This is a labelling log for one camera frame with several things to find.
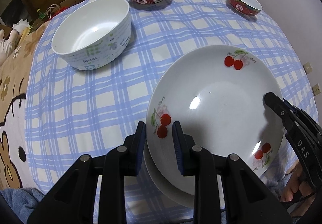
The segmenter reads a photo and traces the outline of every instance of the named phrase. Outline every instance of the human hand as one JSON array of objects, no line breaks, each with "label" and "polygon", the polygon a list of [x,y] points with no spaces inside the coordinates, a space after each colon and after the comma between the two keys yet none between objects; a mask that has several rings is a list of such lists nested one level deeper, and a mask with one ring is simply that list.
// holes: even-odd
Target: human hand
[{"label": "human hand", "polygon": [[[302,168],[301,164],[299,163],[296,165],[294,172],[292,173],[292,176],[290,177],[289,181],[286,184],[286,187],[284,188],[284,190],[282,192],[282,196],[281,196],[282,202],[292,201],[294,194],[298,190],[300,190],[300,192],[302,193],[302,195],[304,197],[310,195],[313,192],[313,190],[311,189],[308,182],[306,182],[306,181],[300,182],[299,177],[302,175],[302,173],[303,173],[303,168]],[[291,217],[303,216],[304,213],[311,206],[314,199],[315,199],[315,195],[306,199],[302,203],[302,205],[300,205],[296,210],[294,210],[291,213]]]}]

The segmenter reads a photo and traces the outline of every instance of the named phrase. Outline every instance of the white plate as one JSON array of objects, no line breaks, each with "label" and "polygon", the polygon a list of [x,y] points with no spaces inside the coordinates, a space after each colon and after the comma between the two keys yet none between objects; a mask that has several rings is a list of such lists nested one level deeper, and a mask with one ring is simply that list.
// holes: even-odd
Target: white plate
[{"label": "white plate", "polygon": [[[147,167],[147,171],[155,184],[155,186],[169,199],[174,202],[189,208],[194,208],[194,195],[183,192],[180,189],[177,189],[174,185],[172,185],[169,181],[162,176],[157,166],[154,164],[153,159],[151,157],[149,148],[147,143],[145,143],[144,151],[143,151],[145,165]],[[221,179],[220,176],[217,176],[217,180],[219,184],[219,197],[220,197],[220,208],[225,208],[225,201],[223,197],[223,188],[221,187]]]},{"label": "white plate", "polygon": [[194,194],[194,177],[181,176],[175,158],[171,126],[178,120],[197,145],[221,156],[236,153],[261,176],[283,137],[280,118],[263,104],[270,91],[282,98],[271,71],[240,48],[212,45],[183,55],[158,82],[147,112],[147,142],[161,174]]}]

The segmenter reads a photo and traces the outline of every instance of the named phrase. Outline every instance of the cherry print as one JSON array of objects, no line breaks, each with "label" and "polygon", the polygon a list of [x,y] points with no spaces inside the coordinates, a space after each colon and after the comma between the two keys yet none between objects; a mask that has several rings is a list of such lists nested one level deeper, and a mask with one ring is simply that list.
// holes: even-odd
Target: cherry print
[{"label": "cherry print", "polygon": [[171,117],[169,114],[163,114],[161,116],[161,124],[163,126],[168,126],[171,123]]},{"label": "cherry print", "polygon": [[269,143],[265,143],[263,146],[262,146],[262,151],[264,153],[267,153],[270,151],[270,144]]},{"label": "cherry print", "polygon": [[231,56],[227,56],[227,57],[225,58],[225,61],[224,61],[224,63],[225,63],[225,65],[226,65],[226,67],[231,67],[231,66],[234,64],[234,62],[235,62],[235,60],[234,60],[234,58],[233,58],[233,57],[231,57]]},{"label": "cherry print", "polygon": [[255,159],[257,159],[257,160],[260,160],[263,157],[263,155],[264,154],[261,150],[256,151],[256,153],[254,154]]},{"label": "cherry print", "polygon": [[157,135],[160,139],[165,138],[168,135],[168,130],[164,125],[159,126],[157,130]]},{"label": "cherry print", "polygon": [[240,59],[235,60],[234,68],[240,70],[243,67],[243,62]]}]

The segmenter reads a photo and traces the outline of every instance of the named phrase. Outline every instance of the blue cloth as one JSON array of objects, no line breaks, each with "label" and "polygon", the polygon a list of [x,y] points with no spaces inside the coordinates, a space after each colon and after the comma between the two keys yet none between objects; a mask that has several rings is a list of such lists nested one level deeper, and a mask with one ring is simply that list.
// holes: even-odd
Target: blue cloth
[{"label": "blue cloth", "polygon": [[27,223],[29,215],[44,197],[44,194],[35,188],[5,189],[0,192],[23,223]]},{"label": "blue cloth", "polygon": [[[135,132],[138,121],[145,120],[150,96],[162,74],[180,56],[205,45],[233,45],[256,55],[272,71],[283,97],[317,121],[302,64],[278,24],[263,10],[247,17],[232,10],[227,0],[130,2],[132,35],[126,49],[104,67],[79,71],[53,52],[51,42],[64,19],[92,1],[54,17],[35,49],[25,137],[31,174],[42,192],[82,154],[96,157],[121,145]],[[261,179],[276,186],[295,160],[284,139]],[[125,179],[125,203],[128,223],[178,223],[193,216],[192,209],[173,203],[158,190],[143,165],[136,179]]]}]

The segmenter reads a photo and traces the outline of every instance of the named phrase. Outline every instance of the black cable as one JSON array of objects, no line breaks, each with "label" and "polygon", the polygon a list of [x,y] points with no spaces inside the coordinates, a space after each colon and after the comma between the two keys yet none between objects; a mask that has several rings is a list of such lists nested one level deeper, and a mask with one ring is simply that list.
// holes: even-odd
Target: black cable
[{"label": "black cable", "polygon": [[316,191],[313,191],[310,195],[307,195],[307,196],[305,196],[305,197],[303,197],[303,198],[300,198],[300,199],[298,199],[298,200],[296,200],[296,201],[281,202],[281,204],[282,204],[283,206],[291,206],[291,205],[293,205],[293,204],[295,204],[295,203],[302,202],[302,201],[304,201],[304,200],[306,200],[306,199],[308,199],[308,198],[312,197],[314,194],[316,194]]}]

